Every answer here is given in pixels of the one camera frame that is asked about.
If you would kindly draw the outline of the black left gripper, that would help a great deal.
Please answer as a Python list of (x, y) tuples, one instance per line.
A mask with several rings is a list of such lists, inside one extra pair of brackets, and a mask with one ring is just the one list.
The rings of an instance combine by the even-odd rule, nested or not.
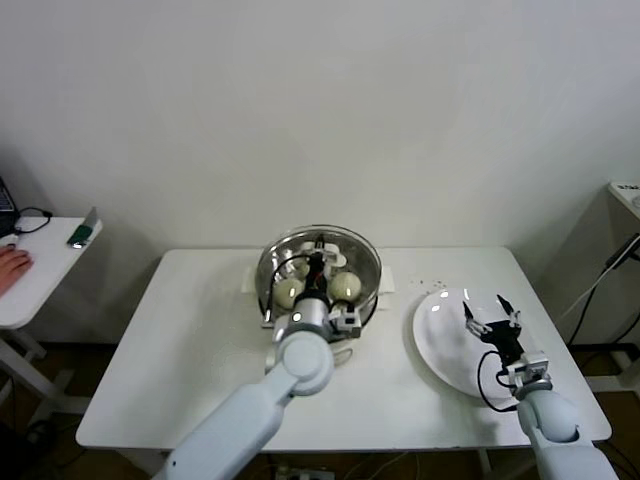
[(328, 281), (325, 276), (325, 260), (321, 253), (314, 253), (308, 259), (309, 271), (305, 279), (304, 297), (327, 299)]

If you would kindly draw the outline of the person's hand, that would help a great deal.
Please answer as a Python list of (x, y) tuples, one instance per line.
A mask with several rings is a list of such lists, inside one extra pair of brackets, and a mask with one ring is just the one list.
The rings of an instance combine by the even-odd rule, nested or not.
[(26, 250), (4, 246), (0, 250), (0, 296), (3, 297), (32, 267), (33, 259)]

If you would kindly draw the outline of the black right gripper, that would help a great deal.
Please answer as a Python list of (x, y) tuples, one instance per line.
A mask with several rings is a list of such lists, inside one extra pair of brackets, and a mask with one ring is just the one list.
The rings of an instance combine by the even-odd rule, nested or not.
[(517, 362), (523, 354), (523, 348), (519, 342), (522, 331), (520, 311), (516, 311), (512, 304), (501, 295), (497, 295), (497, 300), (507, 315), (507, 319), (491, 322), (488, 325), (476, 320), (468, 304), (463, 301), (465, 327), (472, 335), (482, 336), (484, 343), (495, 346), (502, 365), (509, 366)]

